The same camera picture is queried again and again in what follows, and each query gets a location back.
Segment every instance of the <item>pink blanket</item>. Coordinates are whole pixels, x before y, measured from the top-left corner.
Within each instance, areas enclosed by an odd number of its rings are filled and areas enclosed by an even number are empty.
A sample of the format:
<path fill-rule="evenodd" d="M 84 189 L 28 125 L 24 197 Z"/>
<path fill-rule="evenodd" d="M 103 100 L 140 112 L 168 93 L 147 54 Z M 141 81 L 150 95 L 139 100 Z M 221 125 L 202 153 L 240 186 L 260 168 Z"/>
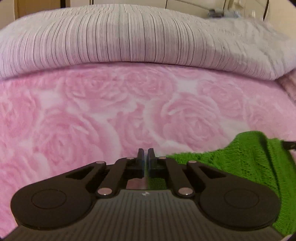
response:
<path fill-rule="evenodd" d="M 296 69 L 276 80 L 296 103 Z"/>
<path fill-rule="evenodd" d="M 296 139 L 296 106 L 275 82 L 161 64 L 86 64 L 0 82 L 0 236 L 12 195 L 74 168 L 223 148 L 243 131 Z"/>

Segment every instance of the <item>ribbed surface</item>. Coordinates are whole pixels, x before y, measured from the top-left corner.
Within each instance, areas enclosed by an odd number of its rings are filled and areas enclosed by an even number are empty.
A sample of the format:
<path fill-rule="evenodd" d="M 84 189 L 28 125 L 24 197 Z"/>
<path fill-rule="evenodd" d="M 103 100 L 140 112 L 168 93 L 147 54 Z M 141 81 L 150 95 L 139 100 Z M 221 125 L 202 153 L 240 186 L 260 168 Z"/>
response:
<path fill-rule="evenodd" d="M 222 228 L 202 216 L 191 200 L 170 191 L 122 190 L 99 200 L 83 220 L 72 226 L 39 231 L 17 228 L 6 241 L 278 241 L 271 227 L 239 232 Z"/>

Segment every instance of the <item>gray fabric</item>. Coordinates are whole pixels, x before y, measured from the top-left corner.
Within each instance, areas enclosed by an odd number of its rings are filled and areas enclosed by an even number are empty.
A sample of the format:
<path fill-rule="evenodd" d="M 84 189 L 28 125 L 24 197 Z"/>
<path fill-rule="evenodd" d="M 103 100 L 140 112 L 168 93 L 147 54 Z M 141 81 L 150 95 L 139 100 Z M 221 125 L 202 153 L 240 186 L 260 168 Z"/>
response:
<path fill-rule="evenodd" d="M 274 80 L 296 67 L 292 40 L 253 19 L 202 19 L 102 4 L 40 12 L 0 31 L 0 77 L 88 62 L 155 62 Z"/>

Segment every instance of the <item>circular pad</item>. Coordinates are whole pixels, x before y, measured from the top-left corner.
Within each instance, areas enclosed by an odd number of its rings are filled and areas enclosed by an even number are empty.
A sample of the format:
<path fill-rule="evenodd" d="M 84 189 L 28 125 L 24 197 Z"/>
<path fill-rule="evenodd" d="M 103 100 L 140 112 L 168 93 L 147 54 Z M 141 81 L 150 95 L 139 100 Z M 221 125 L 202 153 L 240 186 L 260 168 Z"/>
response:
<path fill-rule="evenodd" d="M 259 202 L 257 194 L 246 189 L 231 190 L 225 194 L 224 198 L 226 203 L 240 209 L 254 207 Z"/>
<path fill-rule="evenodd" d="M 16 192 L 11 211 L 19 224 L 48 230 L 79 220 L 91 204 L 91 195 L 79 180 L 47 179 Z"/>
<path fill-rule="evenodd" d="M 62 206 L 66 201 L 66 194 L 59 190 L 49 189 L 37 192 L 32 197 L 32 203 L 42 209 L 53 209 Z"/>
<path fill-rule="evenodd" d="M 238 177 L 215 179 L 201 193 L 199 205 L 210 219 L 239 230 L 269 226 L 280 210 L 271 189 Z"/>

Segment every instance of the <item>green towel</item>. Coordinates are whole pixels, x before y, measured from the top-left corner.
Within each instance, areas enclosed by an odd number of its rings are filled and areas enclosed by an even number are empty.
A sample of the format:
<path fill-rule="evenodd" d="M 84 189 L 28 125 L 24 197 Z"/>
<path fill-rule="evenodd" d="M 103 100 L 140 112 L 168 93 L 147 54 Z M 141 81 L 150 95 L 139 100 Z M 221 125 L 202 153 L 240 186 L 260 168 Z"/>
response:
<path fill-rule="evenodd" d="M 206 153 L 170 155 L 178 163 L 195 160 L 271 188 L 281 200 L 274 228 L 283 235 L 296 231 L 296 167 L 279 139 L 268 139 L 262 132 L 238 134 L 224 149 Z M 163 179 L 149 179 L 150 189 L 165 189 Z"/>

